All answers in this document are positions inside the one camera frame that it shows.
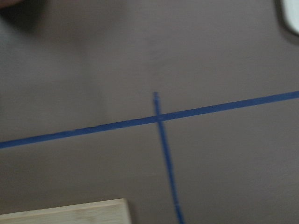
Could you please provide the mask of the white bear tray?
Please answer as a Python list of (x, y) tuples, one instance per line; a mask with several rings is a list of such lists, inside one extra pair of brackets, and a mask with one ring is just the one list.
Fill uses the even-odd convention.
[(299, 34), (299, 0), (281, 0), (282, 14), (286, 26), (296, 35)]

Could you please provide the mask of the wooden cutting board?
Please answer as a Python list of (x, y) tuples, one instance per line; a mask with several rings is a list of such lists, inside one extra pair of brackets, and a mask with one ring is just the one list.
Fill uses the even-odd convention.
[(2, 224), (130, 224), (124, 198), (83, 203), (0, 216)]

